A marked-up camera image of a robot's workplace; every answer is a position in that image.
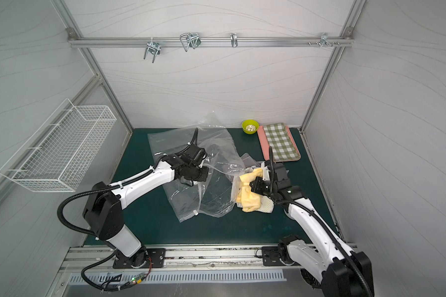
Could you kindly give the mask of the yellow towel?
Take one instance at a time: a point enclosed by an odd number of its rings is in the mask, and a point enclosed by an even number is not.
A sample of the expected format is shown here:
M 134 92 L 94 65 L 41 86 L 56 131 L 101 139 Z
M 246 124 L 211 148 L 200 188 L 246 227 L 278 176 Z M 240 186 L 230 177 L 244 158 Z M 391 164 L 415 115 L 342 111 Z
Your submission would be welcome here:
M 252 172 L 245 173 L 237 178 L 239 191 L 235 201 L 244 212 L 259 211 L 262 206 L 261 195 L 254 193 L 250 185 L 258 177 L 263 177 L 263 170 L 261 168 L 255 168 Z

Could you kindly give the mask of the grey towel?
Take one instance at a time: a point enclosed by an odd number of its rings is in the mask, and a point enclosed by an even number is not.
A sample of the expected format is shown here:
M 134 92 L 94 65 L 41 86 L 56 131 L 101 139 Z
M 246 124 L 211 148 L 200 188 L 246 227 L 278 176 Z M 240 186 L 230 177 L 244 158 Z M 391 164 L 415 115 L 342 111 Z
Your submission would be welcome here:
M 261 167 L 262 162 L 256 161 L 248 153 L 244 153 L 240 158 L 242 159 L 245 168 Z

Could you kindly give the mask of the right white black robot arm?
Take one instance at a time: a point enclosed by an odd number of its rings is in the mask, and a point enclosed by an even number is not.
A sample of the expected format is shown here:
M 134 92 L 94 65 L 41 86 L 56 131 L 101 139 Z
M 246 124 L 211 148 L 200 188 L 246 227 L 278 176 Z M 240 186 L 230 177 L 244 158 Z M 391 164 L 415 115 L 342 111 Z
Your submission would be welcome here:
M 270 198 L 304 230 L 312 245 L 297 236 L 280 240 L 279 258 L 302 267 L 304 280 L 326 297 L 372 297 L 372 263 L 364 252 L 355 252 L 322 219 L 299 186 L 291 183 L 282 163 L 265 161 L 263 175 L 250 183 L 254 193 Z

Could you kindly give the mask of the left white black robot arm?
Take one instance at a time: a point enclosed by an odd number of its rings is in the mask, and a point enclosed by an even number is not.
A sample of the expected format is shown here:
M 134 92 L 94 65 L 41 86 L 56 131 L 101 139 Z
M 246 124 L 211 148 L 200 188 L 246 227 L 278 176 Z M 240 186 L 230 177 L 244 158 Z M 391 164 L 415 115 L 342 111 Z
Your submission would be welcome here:
M 147 249 L 126 226 L 123 211 L 163 184 L 180 179 L 189 181 L 190 186 L 205 182 L 209 174 L 209 168 L 203 166 L 205 158 L 204 148 L 189 144 L 181 152 L 159 157 L 155 165 L 131 178 L 108 186 L 103 182 L 95 184 L 83 211 L 90 231 L 115 250 L 119 260 L 134 268 L 143 266 Z

